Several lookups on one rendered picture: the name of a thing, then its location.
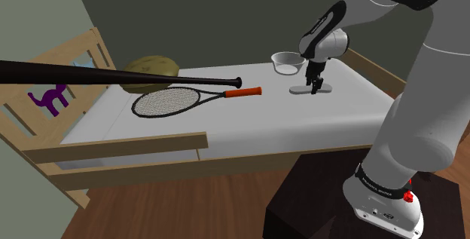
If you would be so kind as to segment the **dark robot stand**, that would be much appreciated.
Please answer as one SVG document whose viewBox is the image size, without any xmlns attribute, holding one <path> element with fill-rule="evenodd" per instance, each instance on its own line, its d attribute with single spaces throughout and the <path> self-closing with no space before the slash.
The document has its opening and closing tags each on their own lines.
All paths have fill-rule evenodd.
<svg viewBox="0 0 470 239">
<path fill-rule="evenodd" d="M 360 220 L 343 195 L 343 182 L 367 153 L 301 155 L 267 206 L 263 239 L 404 239 Z M 417 173 L 412 186 L 424 218 L 420 239 L 470 239 L 456 183 Z"/>
</svg>

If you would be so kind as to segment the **wooden bed with white mattress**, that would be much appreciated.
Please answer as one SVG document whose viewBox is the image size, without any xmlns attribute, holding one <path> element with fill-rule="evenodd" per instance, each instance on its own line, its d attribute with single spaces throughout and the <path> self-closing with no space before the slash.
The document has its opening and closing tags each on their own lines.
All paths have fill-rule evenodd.
<svg viewBox="0 0 470 239">
<path fill-rule="evenodd" d="M 0 84 L 0 139 L 79 207 L 86 188 L 291 166 L 303 153 L 367 148 L 404 81 L 355 51 L 328 61 L 330 93 L 294 95 L 302 75 L 269 63 L 186 69 L 239 76 L 258 96 L 217 99 L 170 118 L 138 118 L 135 96 L 110 84 L 70 85 L 47 117 L 24 84 Z"/>
</svg>

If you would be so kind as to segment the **flat grey oval object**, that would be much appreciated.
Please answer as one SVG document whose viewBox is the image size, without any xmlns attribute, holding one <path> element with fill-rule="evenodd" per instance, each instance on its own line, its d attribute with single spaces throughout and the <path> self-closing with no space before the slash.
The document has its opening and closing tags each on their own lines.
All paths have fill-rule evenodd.
<svg viewBox="0 0 470 239">
<path fill-rule="evenodd" d="M 292 86 L 289 88 L 289 93 L 291 94 L 310 94 L 313 89 L 313 86 Z M 320 88 L 316 90 L 317 93 L 330 93 L 332 92 L 332 86 L 330 84 L 323 83 Z"/>
</svg>

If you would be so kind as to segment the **clear glass bowl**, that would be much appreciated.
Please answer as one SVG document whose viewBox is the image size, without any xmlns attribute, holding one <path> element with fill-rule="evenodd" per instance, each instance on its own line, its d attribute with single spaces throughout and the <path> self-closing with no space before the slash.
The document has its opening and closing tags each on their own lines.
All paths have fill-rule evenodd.
<svg viewBox="0 0 470 239">
<path fill-rule="evenodd" d="M 282 51 L 271 56 L 273 68 L 280 75 L 296 75 L 307 61 L 299 53 Z"/>
</svg>

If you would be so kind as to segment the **purple cat figure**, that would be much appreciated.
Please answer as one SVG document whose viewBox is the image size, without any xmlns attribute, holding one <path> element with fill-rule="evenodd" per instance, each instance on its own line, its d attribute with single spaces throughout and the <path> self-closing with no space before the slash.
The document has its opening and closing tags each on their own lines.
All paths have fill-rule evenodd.
<svg viewBox="0 0 470 239">
<path fill-rule="evenodd" d="M 47 110 L 52 114 L 53 117 L 58 116 L 59 111 L 53 105 L 53 101 L 58 99 L 63 107 L 69 105 L 67 99 L 63 96 L 63 91 L 67 88 L 66 84 L 57 84 L 54 89 L 50 89 L 44 92 L 40 100 L 36 99 L 33 93 L 29 92 L 29 98 L 39 107 L 46 107 Z"/>
</svg>

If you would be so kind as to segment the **black baseball bat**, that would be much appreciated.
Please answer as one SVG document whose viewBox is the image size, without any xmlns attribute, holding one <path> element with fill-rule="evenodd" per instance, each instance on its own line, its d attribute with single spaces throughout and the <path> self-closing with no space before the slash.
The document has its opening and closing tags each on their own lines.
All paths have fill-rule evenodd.
<svg viewBox="0 0 470 239">
<path fill-rule="evenodd" d="M 211 84 L 240 88 L 242 79 L 190 78 L 0 60 L 0 84 Z"/>
</svg>

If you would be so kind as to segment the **black racket with orange grip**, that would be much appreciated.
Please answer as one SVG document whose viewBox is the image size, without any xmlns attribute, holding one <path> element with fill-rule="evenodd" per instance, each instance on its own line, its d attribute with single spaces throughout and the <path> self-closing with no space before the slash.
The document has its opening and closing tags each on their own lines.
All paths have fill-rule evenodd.
<svg viewBox="0 0 470 239">
<path fill-rule="evenodd" d="M 166 118 L 181 114 L 218 98 L 262 95 L 261 87 L 210 92 L 192 87 L 168 87 L 141 95 L 131 111 L 140 118 Z"/>
</svg>

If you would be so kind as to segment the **olive green pillow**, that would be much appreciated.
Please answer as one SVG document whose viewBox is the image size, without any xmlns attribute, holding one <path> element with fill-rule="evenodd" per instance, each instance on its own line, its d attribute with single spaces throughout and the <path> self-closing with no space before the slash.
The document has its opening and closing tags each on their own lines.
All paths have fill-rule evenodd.
<svg viewBox="0 0 470 239">
<path fill-rule="evenodd" d="M 129 63 L 124 71 L 139 72 L 152 75 L 178 76 L 179 66 L 164 56 L 142 57 Z M 128 93 L 151 93 L 169 87 L 169 84 L 121 84 Z"/>
</svg>

